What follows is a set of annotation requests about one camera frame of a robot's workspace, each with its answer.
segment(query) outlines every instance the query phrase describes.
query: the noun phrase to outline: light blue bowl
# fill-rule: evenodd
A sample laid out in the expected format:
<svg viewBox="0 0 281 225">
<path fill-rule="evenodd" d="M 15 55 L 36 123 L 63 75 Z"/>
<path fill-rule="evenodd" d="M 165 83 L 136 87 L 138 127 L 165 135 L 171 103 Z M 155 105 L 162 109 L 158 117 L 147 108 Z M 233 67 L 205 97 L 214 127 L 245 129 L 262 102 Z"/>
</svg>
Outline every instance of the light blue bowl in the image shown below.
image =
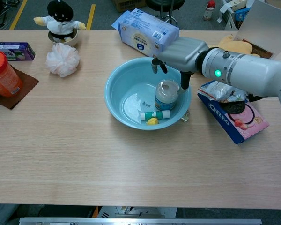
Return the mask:
<svg viewBox="0 0 281 225">
<path fill-rule="evenodd" d="M 116 68 L 108 78 L 104 99 L 111 114 L 120 122 L 141 130 L 157 130 L 177 122 L 187 111 L 191 103 L 191 90 L 181 94 L 169 119 L 159 120 L 157 125 L 147 125 L 140 120 L 140 112 L 157 111 L 155 90 L 161 80 L 174 80 L 180 83 L 179 71 L 168 68 L 168 73 L 154 74 L 151 67 L 153 58 L 145 57 L 130 60 Z"/>
</svg>

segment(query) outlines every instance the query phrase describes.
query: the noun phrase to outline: tissue pack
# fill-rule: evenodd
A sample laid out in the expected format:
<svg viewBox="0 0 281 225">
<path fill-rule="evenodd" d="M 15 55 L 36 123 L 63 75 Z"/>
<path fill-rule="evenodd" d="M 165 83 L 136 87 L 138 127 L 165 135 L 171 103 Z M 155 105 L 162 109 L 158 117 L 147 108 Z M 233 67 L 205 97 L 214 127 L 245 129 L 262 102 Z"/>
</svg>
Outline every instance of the tissue pack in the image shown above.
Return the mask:
<svg viewBox="0 0 281 225">
<path fill-rule="evenodd" d="M 33 60 L 36 55 L 27 42 L 0 42 L 0 51 L 8 61 Z"/>
<path fill-rule="evenodd" d="M 179 37 L 179 28 L 139 9 L 126 11 L 113 28 L 119 31 L 122 42 L 149 57 L 156 57 Z"/>
<path fill-rule="evenodd" d="M 242 143 L 269 126 L 269 123 L 249 102 L 246 103 L 245 110 L 242 113 L 229 114 L 223 110 L 219 102 L 211 100 L 201 93 L 198 93 L 198 96 L 235 144 Z"/>
</svg>

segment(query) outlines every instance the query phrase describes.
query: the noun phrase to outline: orange jar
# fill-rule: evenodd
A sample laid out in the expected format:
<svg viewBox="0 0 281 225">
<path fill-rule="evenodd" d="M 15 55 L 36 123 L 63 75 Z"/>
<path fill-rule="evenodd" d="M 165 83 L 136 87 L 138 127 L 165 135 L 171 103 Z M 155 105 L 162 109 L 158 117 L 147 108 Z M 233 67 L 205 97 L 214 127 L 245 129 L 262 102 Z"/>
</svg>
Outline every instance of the orange jar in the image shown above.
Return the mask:
<svg viewBox="0 0 281 225">
<path fill-rule="evenodd" d="M 22 87 L 23 82 L 8 63 L 4 53 L 0 52 L 0 95 L 14 96 Z"/>
</svg>

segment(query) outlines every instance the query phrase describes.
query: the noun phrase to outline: brown coaster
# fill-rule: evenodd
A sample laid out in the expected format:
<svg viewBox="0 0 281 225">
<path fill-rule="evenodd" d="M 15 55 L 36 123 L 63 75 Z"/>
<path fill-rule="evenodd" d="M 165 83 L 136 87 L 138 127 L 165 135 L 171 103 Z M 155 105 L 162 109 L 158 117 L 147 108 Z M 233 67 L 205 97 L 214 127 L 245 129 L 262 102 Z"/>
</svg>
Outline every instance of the brown coaster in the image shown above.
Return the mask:
<svg viewBox="0 0 281 225">
<path fill-rule="evenodd" d="M 32 76 L 23 73 L 13 67 L 20 79 L 23 81 L 23 88 L 12 97 L 3 97 L 0 95 L 0 105 L 12 110 L 38 83 L 38 80 Z"/>
</svg>

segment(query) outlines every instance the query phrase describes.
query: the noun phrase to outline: green indicator light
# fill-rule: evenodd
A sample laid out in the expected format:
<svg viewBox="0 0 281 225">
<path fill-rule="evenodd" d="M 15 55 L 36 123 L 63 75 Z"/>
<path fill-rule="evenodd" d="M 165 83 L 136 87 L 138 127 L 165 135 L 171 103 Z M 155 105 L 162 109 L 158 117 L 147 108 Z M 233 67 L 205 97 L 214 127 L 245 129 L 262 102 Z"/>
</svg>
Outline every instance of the green indicator light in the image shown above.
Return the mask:
<svg viewBox="0 0 281 225">
<path fill-rule="evenodd" d="M 214 74 L 217 76 L 217 77 L 220 77 L 222 75 L 221 71 L 220 70 L 216 70 L 214 72 Z"/>
</svg>

